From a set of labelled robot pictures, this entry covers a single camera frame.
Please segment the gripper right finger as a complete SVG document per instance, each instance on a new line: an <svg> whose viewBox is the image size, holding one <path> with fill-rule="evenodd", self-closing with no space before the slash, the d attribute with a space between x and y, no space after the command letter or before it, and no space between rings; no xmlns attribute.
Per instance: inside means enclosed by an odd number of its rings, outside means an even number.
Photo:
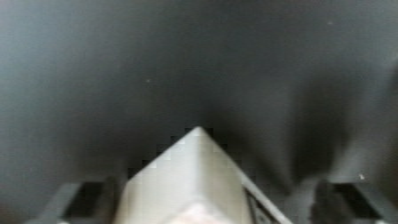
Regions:
<svg viewBox="0 0 398 224"><path fill-rule="evenodd" d="M322 180L309 221L311 224L398 224L398 208L370 183Z"/></svg>

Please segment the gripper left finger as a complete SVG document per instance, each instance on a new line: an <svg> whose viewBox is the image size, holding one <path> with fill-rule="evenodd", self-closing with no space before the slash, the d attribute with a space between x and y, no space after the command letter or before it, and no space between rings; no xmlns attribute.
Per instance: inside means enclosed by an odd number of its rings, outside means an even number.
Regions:
<svg viewBox="0 0 398 224"><path fill-rule="evenodd" d="M112 224L119 198L114 177L66 183L41 213L23 224Z"/></svg>

